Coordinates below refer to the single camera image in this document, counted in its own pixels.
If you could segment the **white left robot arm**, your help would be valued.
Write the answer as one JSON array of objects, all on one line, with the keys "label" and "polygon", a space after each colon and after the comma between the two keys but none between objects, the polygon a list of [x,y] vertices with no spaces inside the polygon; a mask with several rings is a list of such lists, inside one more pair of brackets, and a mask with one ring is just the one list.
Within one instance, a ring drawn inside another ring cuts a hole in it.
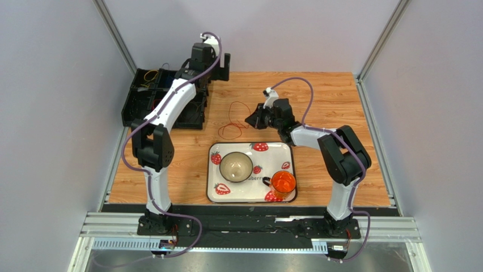
[{"label": "white left robot arm", "polygon": [[183,109],[198,93],[207,90],[213,80],[227,81],[230,72],[230,55],[222,52],[222,45],[215,36],[204,38],[192,48],[188,67],[182,67],[161,102],[143,119],[132,122],[128,136],[132,142],[133,156],[137,158],[137,171],[146,179],[148,203],[140,218],[144,225],[157,224],[169,228],[175,217],[169,211],[172,202],[168,193],[168,166],[175,149],[170,132]]}]

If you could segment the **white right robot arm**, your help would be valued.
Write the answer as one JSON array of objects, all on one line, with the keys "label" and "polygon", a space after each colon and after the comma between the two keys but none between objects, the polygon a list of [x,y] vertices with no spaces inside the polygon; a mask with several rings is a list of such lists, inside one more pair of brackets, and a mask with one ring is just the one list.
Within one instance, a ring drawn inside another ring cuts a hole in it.
[{"label": "white right robot arm", "polygon": [[350,126],[324,129],[304,125],[295,119],[288,99],[277,99],[271,106],[259,103],[245,122],[259,130],[276,129],[288,145],[320,150],[333,180],[325,218],[339,223],[352,216],[355,193],[372,161]]}]

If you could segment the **strawberry print white tray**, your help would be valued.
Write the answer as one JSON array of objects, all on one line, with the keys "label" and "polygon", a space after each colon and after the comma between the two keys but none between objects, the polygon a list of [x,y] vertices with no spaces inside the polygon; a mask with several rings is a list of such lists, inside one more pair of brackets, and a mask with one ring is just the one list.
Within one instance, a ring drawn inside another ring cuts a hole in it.
[{"label": "strawberry print white tray", "polygon": [[[250,176],[241,182],[228,181],[220,172],[222,159],[233,152],[246,154],[252,161],[248,166]],[[215,143],[208,153],[207,197],[214,203],[291,202],[296,198],[296,189],[279,197],[270,186],[279,171],[295,175],[293,151],[285,143]]]}]

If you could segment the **beige ceramic bowl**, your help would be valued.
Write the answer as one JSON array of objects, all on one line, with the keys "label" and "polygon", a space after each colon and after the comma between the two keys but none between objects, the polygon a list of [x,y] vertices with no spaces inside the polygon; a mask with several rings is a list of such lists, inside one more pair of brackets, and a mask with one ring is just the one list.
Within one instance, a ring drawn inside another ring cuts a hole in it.
[{"label": "beige ceramic bowl", "polygon": [[242,152],[231,152],[225,155],[219,165],[221,176],[229,182],[243,182],[252,174],[253,161]]}]

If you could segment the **orange translucent mug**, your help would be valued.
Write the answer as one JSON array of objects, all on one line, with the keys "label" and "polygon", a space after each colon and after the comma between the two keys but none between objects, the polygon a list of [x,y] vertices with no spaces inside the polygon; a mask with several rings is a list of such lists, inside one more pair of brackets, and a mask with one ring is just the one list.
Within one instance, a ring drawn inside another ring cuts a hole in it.
[{"label": "orange translucent mug", "polygon": [[270,188],[265,196],[266,202],[282,202],[296,188],[296,179],[288,171],[278,171],[272,177],[263,177],[262,182]]}]

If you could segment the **black compartment storage bin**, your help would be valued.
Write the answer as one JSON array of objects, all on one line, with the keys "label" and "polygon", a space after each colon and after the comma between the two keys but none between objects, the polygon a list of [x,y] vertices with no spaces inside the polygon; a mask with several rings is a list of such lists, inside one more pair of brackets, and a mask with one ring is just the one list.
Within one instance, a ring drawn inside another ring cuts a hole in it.
[{"label": "black compartment storage bin", "polygon": [[[175,70],[138,69],[121,111],[122,124],[130,127],[135,119],[142,119],[153,111],[169,91],[175,79]],[[205,122],[208,86],[197,89],[197,93],[181,111],[173,127],[175,129],[201,130]]]}]

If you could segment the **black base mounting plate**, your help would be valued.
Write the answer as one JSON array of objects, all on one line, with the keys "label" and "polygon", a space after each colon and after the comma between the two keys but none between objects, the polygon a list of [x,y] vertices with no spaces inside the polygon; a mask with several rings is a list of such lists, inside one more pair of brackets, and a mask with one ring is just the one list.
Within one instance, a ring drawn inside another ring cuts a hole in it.
[{"label": "black base mounting plate", "polygon": [[180,247],[255,249],[303,249],[311,239],[361,238],[356,219],[332,223],[325,207],[173,205],[169,211],[175,215],[169,228],[144,225],[140,217],[137,234],[177,238]]}]

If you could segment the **aluminium frame rail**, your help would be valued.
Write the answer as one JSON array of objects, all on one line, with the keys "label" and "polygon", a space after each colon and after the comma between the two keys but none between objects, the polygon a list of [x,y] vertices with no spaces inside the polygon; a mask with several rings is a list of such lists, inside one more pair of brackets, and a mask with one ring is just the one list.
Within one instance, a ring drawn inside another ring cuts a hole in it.
[{"label": "aluminium frame rail", "polygon": [[141,205],[105,205],[83,222],[69,271],[90,260],[113,271],[342,269],[430,271],[412,217],[363,207],[342,235],[326,235],[323,207],[177,205],[173,230],[139,234]]}]

